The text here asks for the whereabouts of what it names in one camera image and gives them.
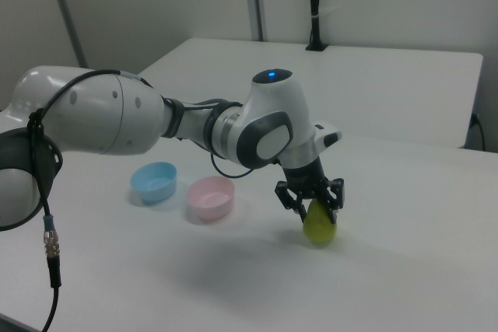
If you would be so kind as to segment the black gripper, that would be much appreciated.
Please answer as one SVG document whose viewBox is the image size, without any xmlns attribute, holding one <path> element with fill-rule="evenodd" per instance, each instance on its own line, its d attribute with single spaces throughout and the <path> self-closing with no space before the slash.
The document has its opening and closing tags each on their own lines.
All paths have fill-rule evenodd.
<svg viewBox="0 0 498 332">
<path fill-rule="evenodd" d="M 307 217 L 303 202 L 310 199 L 319 203 L 331 224 L 337 222 L 337 214 L 344 206 L 345 181 L 342 178 L 326 178 L 318 156 L 314 161 L 297 168 L 283 168 L 286 181 L 275 185 L 275 194 L 286 210 L 293 210 L 302 221 Z"/>
</svg>

